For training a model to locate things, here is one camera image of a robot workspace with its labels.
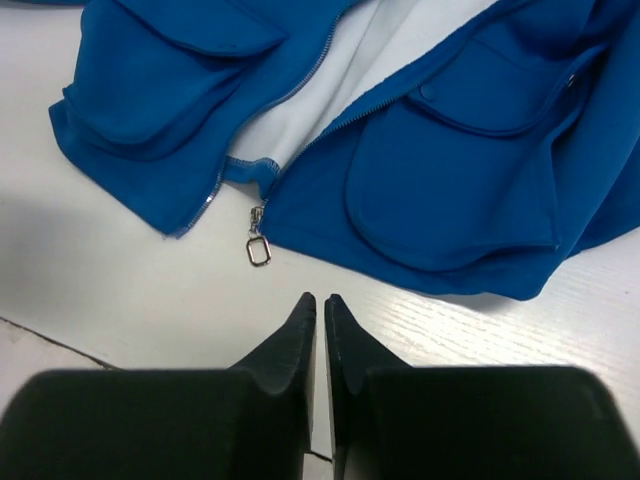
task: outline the garment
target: garment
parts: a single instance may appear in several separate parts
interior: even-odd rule
[[[162,233],[256,181],[275,244],[528,299],[640,224],[636,0],[92,0],[82,31],[58,144]]]

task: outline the zipper slider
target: zipper slider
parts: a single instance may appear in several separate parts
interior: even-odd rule
[[[247,240],[247,255],[249,256],[249,262],[254,267],[264,267],[271,261],[271,247],[269,241],[260,234],[260,222],[262,222],[262,216],[264,215],[264,205],[259,207],[253,207],[251,209],[251,227],[249,228],[249,240]],[[264,260],[257,260],[254,252],[256,245],[262,245],[264,250]]]

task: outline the jacket pocket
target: jacket pocket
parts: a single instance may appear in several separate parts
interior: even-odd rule
[[[97,0],[82,16],[72,127],[127,158],[177,148],[285,34],[235,0]]]
[[[355,228],[425,271],[557,247],[552,146],[586,102],[579,73],[595,54],[532,68],[471,41],[369,119],[346,185]]]

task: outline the blue button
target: blue button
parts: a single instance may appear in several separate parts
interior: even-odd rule
[[[436,99],[436,91],[431,85],[423,85],[420,87],[420,94],[427,102],[433,102]]]

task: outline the white fabric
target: white fabric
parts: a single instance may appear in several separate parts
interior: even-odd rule
[[[311,80],[258,116],[230,155],[284,167],[354,100],[420,58],[496,0],[368,0],[346,14]]]

